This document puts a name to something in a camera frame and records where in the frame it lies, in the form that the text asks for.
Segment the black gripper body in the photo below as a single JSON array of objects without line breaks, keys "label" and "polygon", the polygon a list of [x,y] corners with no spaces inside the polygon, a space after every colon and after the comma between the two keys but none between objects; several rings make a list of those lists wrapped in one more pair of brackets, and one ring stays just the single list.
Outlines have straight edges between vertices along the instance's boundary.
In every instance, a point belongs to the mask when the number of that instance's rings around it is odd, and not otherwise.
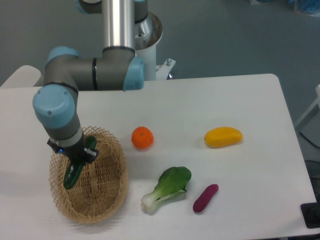
[{"label": "black gripper body", "polygon": [[93,147],[91,150],[86,146],[85,136],[81,136],[79,140],[70,146],[61,146],[50,138],[47,144],[56,154],[62,154],[69,158],[73,164],[91,164],[98,157],[98,150]]}]

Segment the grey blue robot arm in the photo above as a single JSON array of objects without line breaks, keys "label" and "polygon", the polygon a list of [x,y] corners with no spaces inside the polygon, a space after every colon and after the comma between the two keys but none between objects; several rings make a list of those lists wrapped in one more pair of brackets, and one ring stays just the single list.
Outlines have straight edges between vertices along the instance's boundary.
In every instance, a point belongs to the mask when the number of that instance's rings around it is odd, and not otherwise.
[{"label": "grey blue robot arm", "polygon": [[145,0],[78,0],[78,10],[103,16],[100,58],[85,59],[66,46],[54,48],[45,66],[43,86],[32,105],[49,135],[48,145],[73,164],[90,164],[98,151],[85,145],[77,114],[79,91],[139,90],[144,60],[136,54],[135,25],[148,16]]}]

